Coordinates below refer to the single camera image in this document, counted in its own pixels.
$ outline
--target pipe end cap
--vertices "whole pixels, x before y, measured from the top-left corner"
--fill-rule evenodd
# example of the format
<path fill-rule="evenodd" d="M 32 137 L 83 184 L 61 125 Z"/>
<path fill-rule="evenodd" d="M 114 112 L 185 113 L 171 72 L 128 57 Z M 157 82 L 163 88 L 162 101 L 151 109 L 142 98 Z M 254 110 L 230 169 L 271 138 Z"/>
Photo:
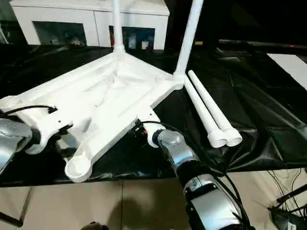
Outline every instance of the pipe end cap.
<path fill-rule="evenodd" d="M 208 140 L 213 148 L 220 148 L 227 143 L 226 135 L 220 129 L 208 134 Z"/>
<path fill-rule="evenodd" d="M 227 146 L 233 147 L 240 144 L 243 140 L 241 134 L 235 128 L 224 131 L 227 137 Z"/>

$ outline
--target tiled floor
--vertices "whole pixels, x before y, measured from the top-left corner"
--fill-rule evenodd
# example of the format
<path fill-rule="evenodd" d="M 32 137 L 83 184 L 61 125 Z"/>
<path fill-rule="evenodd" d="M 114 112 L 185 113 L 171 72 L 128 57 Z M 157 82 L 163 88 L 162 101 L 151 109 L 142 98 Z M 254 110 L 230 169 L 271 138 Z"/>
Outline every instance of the tiled floor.
<path fill-rule="evenodd" d="M 291 187 L 297 172 L 297 169 L 277 171 L 285 190 Z M 238 187 L 252 225 L 257 230 L 276 229 L 266 208 L 280 196 L 271 176 L 267 172 L 229 175 Z M 306 177 L 302 171 L 294 187 L 304 184 Z M 27 191 L 27 187 L 1 188 L 0 211 L 16 218 L 20 216 Z M 305 204 L 307 194 L 297 200 Z M 22 229 L 80 230 L 92 221 L 106 224 L 110 230 L 189 229 L 185 200 L 177 179 L 34 187 Z M 0 229 L 16 228 L 0 222 Z"/>

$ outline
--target cabinet door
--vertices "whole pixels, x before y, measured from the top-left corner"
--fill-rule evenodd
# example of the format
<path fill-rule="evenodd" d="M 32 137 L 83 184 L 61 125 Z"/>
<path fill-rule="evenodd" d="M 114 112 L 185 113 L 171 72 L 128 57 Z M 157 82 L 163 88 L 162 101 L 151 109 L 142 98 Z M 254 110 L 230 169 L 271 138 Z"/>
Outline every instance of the cabinet door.
<path fill-rule="evenodd" d="M 99 46 L 93 11 L 17 6 L 13 10 L 29 45 Z"/>
<path fill-rule="evenodd" d="M 112 12 L 95 11 L 95 20 L 97 25 L 98 39 L 100 46 L 110 47 L 112 45 L 112 26 L 113 16 Z M 142 33 L 144 29 L 148 29 L 148 33 L 153 30 L 153 48 L 164 49 L 166 29 L 167 29 L 168 16 L 161 15 L 149 15 L 149 14 L 133 14 L 133 13 L 122 13 L 121 14 L 121 25 L 125 32 L 125 27 L 133 27 L 135 30 L 138 28 Z M 125 40 L 131 40 L 131 35 L 128 35 Z"/>

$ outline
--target black plastic sheet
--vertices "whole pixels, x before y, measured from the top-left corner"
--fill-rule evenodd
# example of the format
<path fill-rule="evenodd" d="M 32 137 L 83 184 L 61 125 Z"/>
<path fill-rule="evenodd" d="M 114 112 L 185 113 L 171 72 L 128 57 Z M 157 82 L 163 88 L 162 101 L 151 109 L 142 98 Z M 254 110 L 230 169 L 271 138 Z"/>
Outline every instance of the black plastic sheet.
<path fill-rule="evenodd" d="M 0 46 L 0 97 L 20 94 L 43 82 L 102 57 L 111 49 L 99 47 Z M 169 73 L 178 52 L 129 51 Z M 307 167 L 307 91 L 262 52 L 192 52 L 193 69 L 243 142 L 213 149 L 184 89 L 171 93 L 154 110 L 162 122 L 191 137 L 203 163 L 223 172 Z M 64 174 L 63 153 L 48 145 L 30 156 L 15 154 L 0 176 L 0 186 L 70 183 Z M 93 166 L 88 180 L 149 179 L 174 173 L 159 149 L 129 132 Z"/>

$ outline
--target white pvc pipe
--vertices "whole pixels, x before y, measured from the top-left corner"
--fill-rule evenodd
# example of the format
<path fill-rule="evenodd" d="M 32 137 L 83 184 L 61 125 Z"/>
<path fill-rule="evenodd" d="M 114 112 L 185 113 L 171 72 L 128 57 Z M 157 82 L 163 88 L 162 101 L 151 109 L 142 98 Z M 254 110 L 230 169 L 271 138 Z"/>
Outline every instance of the white pvc pipe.
<path fill-rule="evenodd" d="M 201 81 L 197 78 L 196 74 L 190 70 L 188 72 L 197 92 L 201 96 L 203 102 L 205 103 L 206 107 L 210 111 L 212 117 L 214 118 L 215 122 L 217 123 L 218 127 L 225 133 L 227 137 L 227 145 L 228 146 L 235 146 L 241 143 L 242 137 L 238 130 L 233 128 L 229 123 L 228 119 L 225 117 L 219 106 L 215 103 L 213 98 L 210 96 L 206 88 L 203 86 Z"/>
<path fill-rule="evenodd" d="M 123 34 L 121 29 L 121 16 L 119 0 L 112 0 L 113 6 L 113 29 L 114 29 L 114 51 L 125 52 Z"/>
<path fill-rule="evenodd" d="M 174 72 L 175 76 L 183 75 L 186 72 L 197 24 L 198 24 L 200 15 L 201 15 L 202 4 L 203 4 L 203 0 L 193 0 L 190 14 L 189 14 L 188 24 L 186 27 L 186 31 L 185 31 L 182 46 L 181 46 L 181 51 L 180 51 L 177 67 Z"/>
<path fill-rule="evenodd" d="M 224 146 L 227 142 L 224 132 L 221 131 L 216 125 L 208 109 L 205 107 L 204 103 L 202 102 L 201 98 L 187 77 L 185 77 L 184 86 L 186 87 L 186 90 L 197 110 L 197 113 L 201 118 L 203 126 L 208 133 L 208 140 L 210 144 L 214 148 Z"/>

